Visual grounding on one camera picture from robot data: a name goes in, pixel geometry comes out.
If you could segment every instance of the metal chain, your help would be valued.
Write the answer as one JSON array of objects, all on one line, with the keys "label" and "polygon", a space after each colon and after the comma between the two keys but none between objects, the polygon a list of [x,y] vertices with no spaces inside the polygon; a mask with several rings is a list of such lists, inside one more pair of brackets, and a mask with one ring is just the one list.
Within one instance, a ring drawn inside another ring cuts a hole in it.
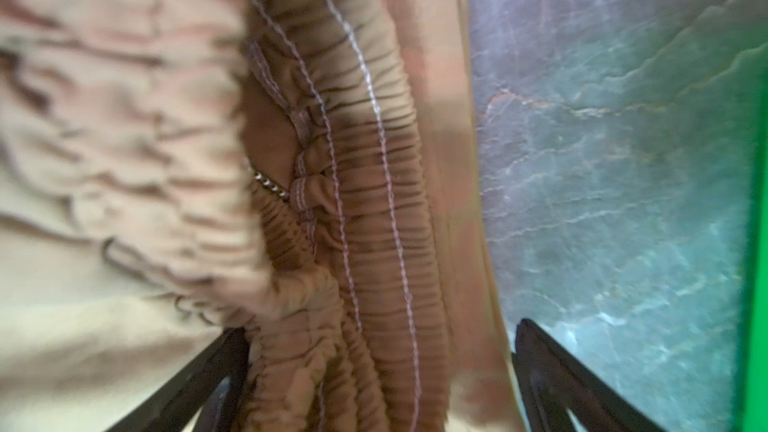
[{"label": "metal chain", "polygon": [[271,178],[265,176],[262,172],[253,169],[254,171],[254,180],[261,184],[262,187],[264,187],[266,190],[277,194],[278,197],[282,198],[284,201],[288,201],[288,191],[284,188],[277,185],[277,183],[272,180]]}]

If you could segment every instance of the beige fabric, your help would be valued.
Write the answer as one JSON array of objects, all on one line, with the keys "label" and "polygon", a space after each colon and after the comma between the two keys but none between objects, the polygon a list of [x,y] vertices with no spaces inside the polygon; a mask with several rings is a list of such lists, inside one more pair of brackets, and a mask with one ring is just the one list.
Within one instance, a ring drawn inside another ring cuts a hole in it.
[{"label": "beige fabric", "polygon": [[0,430],[105,430],[220,332],[168,296],[4,308]]},{"label": "beige fabric", "polygon": [[385,0],[422,138],[452,349],[450,430],[524,430],[485,247],[466,0]]}]

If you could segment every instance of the white stitching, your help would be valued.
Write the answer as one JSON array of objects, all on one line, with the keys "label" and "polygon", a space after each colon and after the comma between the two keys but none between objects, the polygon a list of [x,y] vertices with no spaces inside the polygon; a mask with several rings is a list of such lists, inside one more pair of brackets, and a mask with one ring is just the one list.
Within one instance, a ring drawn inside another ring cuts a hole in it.
[{"label": "white stitching", "polygon": [[373,106],[373,111],[376,114],[376,128],[379,131],[379,145],[381,146],[382,150],[382,164],[384,165],[384,176],[386,178],[386,188],[387,188],[387,200],[389,201],[389,217],[392,220],[392,234],[395,236],[395,246],[397,247],[397,257],[400,261],[400,277],[402,279],[402,291],[403,295],[405,296],[406,300],[406,312],[408,313],[408,329],[411,333],[411,342],[413,345],[413,373],[414,373],[414,403],[413,403],[413,418],[411,421],[411,428],[410,431],[414,432],[416,430],[416,425],[418,422],[418,412],[419,412],[419,402],[421,400],[422,395],[422,385],[421,385],[421,376],[419,373],[419,358],[418,358],[418,342],[416,341],[416,322],[413,318],[413,295],[410,292],[410,287],[408,286],[408,273],[406,271],[406,260],[404,259],[404,251],[402,246],[402,241],[400,239],[400,232],[397,228],[397,220],[395,217],[395,193],[392,188],[392,174],[389,172],[389,159],[387,157],[387,151],[386,151],[386,136],[384,134],[384,123],[382,120],[382,111],[381,107],[379,107],[379,101],[376,100],[376,94],[373,91],[373,81],[371,79],[371,71],[368,69],[368,65],[366,64],[365,57],[362,54],[362,51],[360,50],[360,46],[357,43],[357,39],[355,38],[355,32],[352,29],[352,26],[349,22],[344,20],[344,17],[342,17],[341,13],[339,12],[339,9],[336,8],[336,5],[334,5],[333,0],[325,0],[326,5],[328,7],[328,10],[333,15],[333,18],[336,19],[336,22],[341,25],[341,27],[344,29],[344,32],[346,33],[346,38],[350,42],[350,45],[355,51],[355,54],[357,54],[357,59],[360,62],[360,71],[362,72],[363,76],[366,80],[366,87],[368,88],[368,96],[370,98],[371,105]]},{"label": "white stitching", "polygon": [[296,176],[298,179],[293,182],[291,194],[296,199],[296,209],[301,212],[300,216],[302,222],[306,222],[306,237],[312,246],[312,255],[317,257],[317,239],[315,237],[315,225],[317,224],[317,219],[314,218],[310,207],[306,204],[306,178],[308,174],[306,173],[306,166],[304,164],[303,150],[296,156],[294,167],[296,168]]},{"label": "white stitching", "polygon": [[288,39],[288,36],[286,35],[285,31],[283,30],[283,27],[281,27],[279,24],[275,23],[275,21],[267,15],[266,10],[264,9],[264,5],[261,4],[258,0],[250,0],[251,4],[258,10],[259,14],[262,16],[264,21],[274,29],[275,32],[280,36],[281,39],[283,39],[283,42],[288,46],[291,53],[293,53],[293,56],[296,58],[296,60],[299,63],[299,68],[301,69],[302,75],[304,75],[304,80],[306,80],[307,85],[310,87],[310,91],[312,92],[312,95],[315,97],[315,100],[317,100],[318,105],[320,106],[320,113],[322,114],[322,122],[326,127],[326,139],[328,140],[328,149],[331,156],[331,179],[333,180],[333,195],[336,198],[336,208],[339,210],[339,234],[341,237],[341,243],[342,243],[342,259],[344,262],[344,273],[346,274],[346,280],[350,286],[350,295],[352,298],[352,305],[355,308],[355,322],[357,324],[358,330],[362,331],[362,322],[360,322],[360,303],[357,299],[357,294],[355,293],[355,283],[352,280],[352,271],[350,270],[350,245],[346,241],[346,220],[344,219],[344,213],[343,213],[343,207],[341,202],[341,193],[340,193],[340,187],[339,187],[339,167],[336,163],[336,150],[333,148],[333,137],[331,134],[331,123],[328,119],[328,111],[326,110],[326,103],[322,99],[320,92],[317,91],[317,88],[315,87],[315,83],[310,78],[310,72],[306,68],[306,64],[304,63],[304,60],[301,58],[301,55],[299,54],[298,49],[296,48],[296,44],[291,42]]},{"label": "white stitching", "polygon": [[273,98],[278,103],[278,105],[284,110],[287,110],[288,101],[280,92],[280,86],[277,85],[277,82],[275,82],[274,78],[272,77],[272,69],[270,68],[270,64],[266,61],[266,57],[264,57],[264,52],[261,50],[259,43],[254,40],[249,41],[248,52],[251,60],[255,62],[259,67],[259,73],[256,73],[253,67],[251,68],[251,71],[254,72],[254,75],[257,79],[260,79],[259,82],[264,85],[265,89],[272,91]]}]

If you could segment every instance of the tan cloth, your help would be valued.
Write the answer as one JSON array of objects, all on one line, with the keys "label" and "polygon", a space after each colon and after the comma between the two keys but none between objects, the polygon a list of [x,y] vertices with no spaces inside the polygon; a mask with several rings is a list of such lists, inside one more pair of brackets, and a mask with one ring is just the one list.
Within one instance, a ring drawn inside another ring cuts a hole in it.
[{"label": "tan cloth", "polygon": [[449,424],[456,430],[525,430],[485,247],[466,0],[385,2],[418,111],[452,349]]},{"label": "tan cloth", "polygon": [[[34,369],[42,357],[61,352],[83,365],[47,364],[47,389],[77,381],[68,370],[98,372],[91,367],[96,358],[112,354],[123,359],[123,370],[142,368],[162,382],[212,339],[220,329],[210,323],[216,323],[244,326],[253,343],[236,425],[242,430],[441,430],[452,373],[455,417],[508,423],[495,409],[484,417],[466,400],[506,400],[509,388],[492,286],[485,282],[456,2],[446,10],[448,29],[456,33],[435,49],[409,42],[418,36],[410,36],[409,27],[421,26],[398,19],[419,103],[450,112],[434,122],[429,112],[419,119],[427,143],[437,145],[425,154],[425,172],[396,31],[380,0],[252,0],[244,53],[260,86],[246,81],[243,137],[252,162],[290,189],[294,210],[261,188],[247,207],[236,140],[243,122],[234,111],[240,88],[233,80],[245,68],[232,47],[245,31],[245,3],[5,1],[0,44],[17,54],[19,65],[11,74],[5,63],[0,118],[14,169],[8,175],[23,183],[8,189],[15,206],[0,210],[55,234],[43,237],[8,222],[17,242],[29,239],[27,250],[56,249],[52,257],[66,258],[66,278],[58,282],[72,278],[84,286],[83,292],[64,284],[66,298],[40,293],[38,308],[61,310],[68,324],[84,314],[100,320],[93,320],[93,330],[73,324],[53,334],[46,321],[55,319],[14,297],[18,316],[30,319],[8,332],[40,340],[6,350],[0,367],[8,368],[0,374],[28,387],[40,377],[13,367]],[[425,84],[435,70],[419,68],[424,59],[453,64],[456,73],[430,89]],[[450,151],[458,155],[439,158],[450,141],[461,145]],[[450,157],[468,167],[459,182],[466,188],[446,180],[459,163]],[[24,188],[41,199],[19,193]],[[120,270],[103,263],[104,245]],[[23,272],[25,253],[20,247],[9,255],[14,261],[5,270]],[[52,262],[31,264],[41,282],[57,283],[48,278],[58,271]],[[156,299],[158,290],[139,275],[180,297]],[[32,295],[44,292],[24,278],[15,285]],[[446,301],[441,285],[449,291]],[[456,318],[461,308],[482,325],[477,338],[490,344],[483,355],[469,346],[469,322],[450,323],[448,333],[446,309]],[[130,352],[142,343],[134,333],[159,347],[164,342],[153,329],[133,332],[131,322],[158,310],[162,319],[152,322],[167,333],[164,351],[175,361],[157,353],[158,362],[146,364]],[[111,329],[126,332],[98,339],[110,321],[127,322]],[[106,349],[81,345],[88,341]],[[173,352],[179,341],[187,348]],[[105,369],[120,373],[110,364]],[[108,415],[119,418],[157,387],[121,377],[128,392],[119,407],[78,415],[78,407],[90,407],[87,397],[98,394],[100,384],[87,382],[57,414],[89,418],[80,430],[99,430]],[[500,388],[485,387],[489,381]],[[5,411],[9,423],[31,424],[25,418],[46,415],[45,394],[19,397],[23,403]]]}]

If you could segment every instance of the marble surface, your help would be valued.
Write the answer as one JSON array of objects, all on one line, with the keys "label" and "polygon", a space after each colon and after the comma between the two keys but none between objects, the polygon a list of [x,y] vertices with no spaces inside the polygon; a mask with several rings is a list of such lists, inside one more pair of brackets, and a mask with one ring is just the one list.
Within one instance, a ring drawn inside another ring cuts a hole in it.
[{"label": "marble surface", "polygon": [[539,322],[669,432],[731,430],[768,0],[469,5],[511,334]]}]

